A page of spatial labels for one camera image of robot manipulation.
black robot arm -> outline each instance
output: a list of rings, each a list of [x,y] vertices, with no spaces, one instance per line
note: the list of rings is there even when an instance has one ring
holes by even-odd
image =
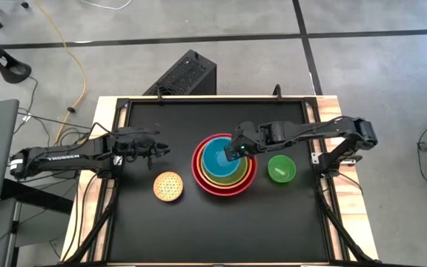
[[[42,171],[90,170],[100,178],[111,178],[118,156],[128,162],[138,156],[160,157],[170,150],[167,145],[156,142],[145,131],[135,128],[120,128],[81,144],[49,148],[25,148],[11,157],[10,173],[17,180],[35,176]]]
[[[294,124],[293,122],[269,122],[256,129],[252,122],[243,122],[232,135],[231,145],[225,147],[228,160],[243,156],[288,148],[297,142],[343,137],[345,140],[333,151],[319,156],[321,173],[337,175],[339,164],[358,150],[369,150],[377,144],[371,123],[359,118],[339,116],[328,122]]]

wooden table edge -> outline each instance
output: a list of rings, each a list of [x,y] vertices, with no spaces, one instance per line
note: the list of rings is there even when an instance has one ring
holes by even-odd
[[[319,109],[319,115],[321,121],[328,121],[337,116],[342,115],[339,106],[339,100],[337,96],[282,96],[283,98],[311,98],[315,97],[317,100],[317,106]],[[104,127],[111,129],[113,127],[113,121],[116,112],[116,104],[118,99],[156,99],[157,96],[100,96],[99,101],[96,105],[95,115],[93,117],[93,123],[98,122]],[[276,98],[276,96],[163,96],[164,99],[229,99],[229,98],[245,98],[245,99],[268,99],[268,98]],[[314,118],[311,117],[311,113],[309,112],[309,119],[313,122]],[[121,127],[124,125],[125,116],[120,116],[120,120],[118,121],[118,126]],[[90,138],[95,138],[105,134],[105,132],[101,128],[95,128],[93,133],[90,135]],[[341,139],[328,139],[326,140],[326,147],[328,151],[334,149],[338,144],[341,143]],[[318,142],[314,143],[314,147],[318,148]],[[359,182],[357,177],[357,172],[355,167],[341,167],[340,172],[347,175],[348,177],[354,179],[356,182]],[[83,196],[83,193],[86,190],[88,181],[93,176],[91,171],[82,171],[79,178],[79,196]],[[337,177],[334,180],[334,187],[337,192],[337,199],[339,202],[339,209],[342,217],[342,224],[347,229],[348,233],[354,238],[355,242],[362,248],[362,250],[370,257],[377,259],[377,250],[375,248],[374,238],[371,233],[370,223],[368,221],[368,215],[365,208],[365,203],[363,200],[363,196],[360,193],[358,188],[354,187],[353,184],[348,182],[346,179],[342,177]],[[108,200],[111,195],[111,186],[108,185],[105,197],[104,208],[107,205]],[[87,193],[87,199],[85,201],[84,208],[84,222],[83,229],[80,233],[80,211],[82,208],[82,200],[81,197],[78,198],[77,202],[74,202],[74,208],[72,208],[72,214],[70,215],[70,221],[67,227],[67,233],[65,236],[64,247],[61,254],[61,260],[65,253],[67,253],[67,249],[71,243],[73,231],[75,230],[75,238],[76,241],[79,238],[79,235],[82,234],[82,242],[85,236],[90,232],[93,227],[93,221],[95,216],[96,206],[98,205],[99,193],[101,190],[101,180],[95,179],[90,185],[89,191]],[[326,194],[326,198],[330,201],[330,195]],[[77,220],[77,226],[75,227],[75,207],[78,206],[79,210],[79,219]],[[105,242],[105,235],[107,223],[103,226],[102,230],[99,233],[98,239],[96,241],[96,250],[94,255],[94,260],[102,259],[102,251]],[[337,232],[334,227],[329,222],[329,229],[331,232],[331,238],[333,243],[334,253],[336,255],[336,259],[342,259],[342,255],[340,253],[340,245],[339,238],[337,236]],[[77,249],[76,241],[73,242],[72,247],[67,253],[67,257],[70,257],[75,250]]]

gray floor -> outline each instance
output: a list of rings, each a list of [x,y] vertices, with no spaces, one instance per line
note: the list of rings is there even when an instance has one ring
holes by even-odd
[[[80,1],[40,2],[71,42],[299,32],[287,0],[133,0],[120,11]],[[30,10],[0,4],[5,12],[0,44],[59,41],[35,4],[29,4]],[[309,33],[427,29],[425,0],[300,4]],[[427,183],[416,155],[417,139],[427,127],[427,35],[311,39],[311,48],[323,93],[338,95],[344,114],[371,120],[379,137],[379,145],[364,153],[358,172],[380,259],[427,266]],[[144,93],[188,49],[218,64],[219,94],[270,94],[276,83],[287,94],[313,93],[299,39],[78,47],[72,51],[85,67],[89,93],[70,121],[90,125],[99,96]],[[63,119],[65,108],[82,91],[82,75],[73,60],[61,48],[8,52],[30,64],[39,80],[33,113]],[[27,107],[32,88],[33,81],[9,85],[0,77],[0,100],[17,98]],[[46,126],[53,140],[59,126]],[[46,142],[41,125],[30,120],[15,135],[12,152]],[[427,154],[423,168],[427,173]],[[61,194],[69,186],[52,190]],[[22,217],[35,212],[25,206]],[[47,212],[23,225],[19,244],[39,244],[21,250],[19,266],[55,263],[47,241],[56,239],[60,251],[67,222],[65,215]]]

black table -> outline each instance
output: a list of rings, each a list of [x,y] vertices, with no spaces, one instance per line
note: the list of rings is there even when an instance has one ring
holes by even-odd
[[[196,145],[216,133],[231,133],[244,121],[307,122],[303,100],[282,103],[224,99],[157,102],[132,100],[128,125],[161,131],[156,139],[172,152],[148,171],[145,160],[125,165],[112,217],[107,261],[112,263],[298,263],[328,259],[326,225],[314,194],[308,142],[258,155],[258,173],[239,196],[222,198],[203,191],[191,173]],[[297,165],[296,178],[278,185],[266,165],[285,154]],[[177,172],[184,194],[175,203],[152,192],[155,177]]]

green bowl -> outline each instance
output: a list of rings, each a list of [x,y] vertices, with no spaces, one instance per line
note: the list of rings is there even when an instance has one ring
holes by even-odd
[[[290,182],[296,176],[296,165],[289,157],[276,155],[268,162],[268,174],[274,182]]]
[[[205,172],[205,176],[207,179],[209,179],[211,182],[213,182],[216,185],[221,186],[229,186],[234,185],[237,182],[239,182],[246,174],[246,171],[248,170],[248,161],[245,157],[240,159],[240,164],[236,171],[234,171],[231,175],[227,177],[216,177],[213,174],[209,173],[203,164],[201,164],[202,170]]]

